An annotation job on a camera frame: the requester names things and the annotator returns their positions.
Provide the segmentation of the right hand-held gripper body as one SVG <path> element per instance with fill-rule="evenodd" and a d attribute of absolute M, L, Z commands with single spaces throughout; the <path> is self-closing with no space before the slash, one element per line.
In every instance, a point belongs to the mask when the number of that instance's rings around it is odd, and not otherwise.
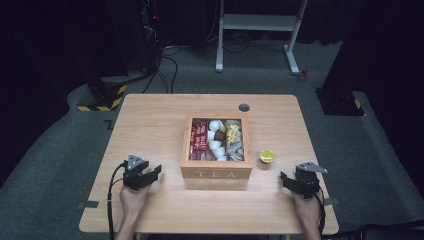
<path fill-rule="evenodd" d="M 301 194 L 305 199 L 311 198 L 317 193 L 320 187 L 320 181 L 317 174 L 326 174 L 328 170 L 313 162 L 298 164 L 295 171 L 295 193 Z"/>

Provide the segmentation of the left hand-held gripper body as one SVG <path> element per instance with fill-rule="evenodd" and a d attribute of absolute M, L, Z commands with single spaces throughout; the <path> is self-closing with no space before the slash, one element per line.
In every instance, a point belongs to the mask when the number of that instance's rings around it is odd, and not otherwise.
<path fill-rule="evenodd" d="M 136 155 L 130 154 L 125 161 L 125 171 L 123 174 L 123 184 L 133 190 L 145 187 L 143 185 L 142 164 L 146 160 Z"/>

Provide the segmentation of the person's right hand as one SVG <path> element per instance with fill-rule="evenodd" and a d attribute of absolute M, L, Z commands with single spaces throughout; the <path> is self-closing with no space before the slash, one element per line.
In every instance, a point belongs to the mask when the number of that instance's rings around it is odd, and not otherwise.
<path fill-rule="evenodd" d="M 303 195 L 292 192 L 296 214 L 303 228 L 318 227 L 321 217 L 322 192 L 314 197 L 305 199 Z"/>

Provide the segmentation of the person's left hand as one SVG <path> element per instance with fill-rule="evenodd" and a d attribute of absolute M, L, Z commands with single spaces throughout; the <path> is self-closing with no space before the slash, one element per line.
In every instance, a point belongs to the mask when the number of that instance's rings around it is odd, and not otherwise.
<path fill-rule="evenodd" d="M 144 209 L 150 188 L 150 185 L 138 190 L 133 190 L 126 186 L 122 187 L 120 191 L 120 200 L 124 209 L 124 216 L 126 218 L 136 218 L 140 215 Z"/>

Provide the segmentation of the green lidded capsule cup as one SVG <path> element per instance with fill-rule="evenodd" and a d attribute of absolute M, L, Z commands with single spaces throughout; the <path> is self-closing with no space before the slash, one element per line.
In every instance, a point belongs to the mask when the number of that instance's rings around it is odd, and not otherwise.
<path fill-rule="evenodd" d="M 269 164 L 275 160 L 275 153 L 269 149 L 264 149 L 259 154 L 262 163 Z"/>

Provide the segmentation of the pile of red sachets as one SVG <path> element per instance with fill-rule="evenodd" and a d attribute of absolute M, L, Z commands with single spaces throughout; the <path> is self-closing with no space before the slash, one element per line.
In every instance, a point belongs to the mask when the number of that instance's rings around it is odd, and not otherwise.
<path fill-rule="evenodd" d="M 190 160 L 205 160 L 207 150 L 207 121 L 199 120 L 192 124 L 190 135 Z"/>

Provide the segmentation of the pile of grey tea bags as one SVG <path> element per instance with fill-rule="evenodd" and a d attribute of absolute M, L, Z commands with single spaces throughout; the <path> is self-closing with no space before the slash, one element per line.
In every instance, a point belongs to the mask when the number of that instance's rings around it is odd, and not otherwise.
<path fill-rule="evenodd" d="M 244 145 L 243 145 L 243 135 L 242 135 L 242 126 L 239 120 L 227 120 L 226 129 L 230 124 L 237 124 L 240 126 L 240 140 L 235 143 L 230 143 L 227 141 L 227 156 L 231 161 L 243 161 L 244 160 Z"/>

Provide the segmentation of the wooden tea box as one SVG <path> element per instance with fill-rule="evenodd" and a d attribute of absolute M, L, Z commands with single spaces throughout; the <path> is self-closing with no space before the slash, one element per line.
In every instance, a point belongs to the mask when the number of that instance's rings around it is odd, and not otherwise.
<path fill-rule="evenodd" d="M 209 122 L 211 120 L 221 120 L 223 127 L 220 131 L 225 132 L 227 120 L 239 120 L 242 126 L 244 160 L 231 161 L 227 156 L 227 141 L 220 141 L 221 147 L 225 148 L 227 160 L 217 161 L 213 155 L 213 150 L 209 149 L 207 142 L 206 159 L 190 160 L 190 135 L 192 124 L 195 121 L 206 120 L 207 129 L 209 131 Z M 248 179 L 253 169 L 251 145 L 249 138 L 249 124 L 247 115 L 243 113 L 192 113 L 186 118 L 186 126 L 183 140 L 183 151 L 181 160 L 181 172 L 184 178 L 197 179 Z"/>

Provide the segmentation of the pile of yellow tea bags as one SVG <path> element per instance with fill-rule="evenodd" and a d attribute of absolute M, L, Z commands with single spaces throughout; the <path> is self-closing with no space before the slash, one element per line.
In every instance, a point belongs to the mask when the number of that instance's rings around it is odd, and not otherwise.
<path fill-rule="evenodd" d="M 240 140 L 240 126 L 237 124 L 230 124 L 227 127 L 227 141 L 230 143 L 235 143 Z"/>

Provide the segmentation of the yellow black striped base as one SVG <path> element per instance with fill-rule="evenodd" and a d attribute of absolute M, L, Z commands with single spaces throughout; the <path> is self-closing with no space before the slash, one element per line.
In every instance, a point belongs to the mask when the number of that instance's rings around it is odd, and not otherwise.
<path fill-rule="evenodd" d="M 114 111 L 122 101 L 126 85 L 105 83 L 99 77 L 91 77 L 77 102 L 79 111 Z"/>

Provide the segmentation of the dark equipment rack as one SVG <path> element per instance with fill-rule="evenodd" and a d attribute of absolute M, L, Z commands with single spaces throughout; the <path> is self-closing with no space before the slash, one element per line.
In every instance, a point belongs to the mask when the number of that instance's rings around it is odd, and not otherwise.
<path fill-rule="evenodd" d="M 147 50 L 147 71 L 154 72 L 160 63 L 164 46 L 163 29 L 160 23 L 158 0 L 138 0 L 139 14 Z"/>

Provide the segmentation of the dark curtain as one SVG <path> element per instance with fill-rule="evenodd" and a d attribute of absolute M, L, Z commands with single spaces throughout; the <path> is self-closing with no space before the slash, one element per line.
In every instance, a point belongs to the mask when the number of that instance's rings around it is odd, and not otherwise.
<path fill-rule="evenodd" d="M 322 89 L 364 92 L 406 171 L 424 175 L 424 0 L 362 0 Z"/>

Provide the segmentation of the white metal stand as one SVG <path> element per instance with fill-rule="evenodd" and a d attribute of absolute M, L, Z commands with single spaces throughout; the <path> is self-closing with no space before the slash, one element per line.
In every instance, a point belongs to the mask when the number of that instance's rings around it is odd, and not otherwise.
<path fill-rule="evenodd" d="M 218 45 L 216 52 L 215 70 L 222 72 L 224 69 L 223 38 L 225 30 L 251 30 L 251 31 L 278 31 L 290 32 L 291 37 L 288 45 L 284 46 L 291 73 L 299 75 L 301 71 L 293 54 L 293 48 L 303 20 L 308 0 L 301 0 L 298 13 L 292 16 L 284 15 L 253 15 L 253 14 L 229 14 L 225 12 L 225 0 L 220 0 Z"/>

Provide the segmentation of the black floor base plate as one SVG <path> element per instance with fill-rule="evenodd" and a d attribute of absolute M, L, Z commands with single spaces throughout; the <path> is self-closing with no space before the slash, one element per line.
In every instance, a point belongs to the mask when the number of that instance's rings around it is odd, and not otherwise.
<path fill-rule="evenodd" d="M 322 88 L 316 88 L 315 94 L 323 113 L 328 116 L 364 116 L 365 112 L 359 100 L 352 94 L 338 95 Z"/>

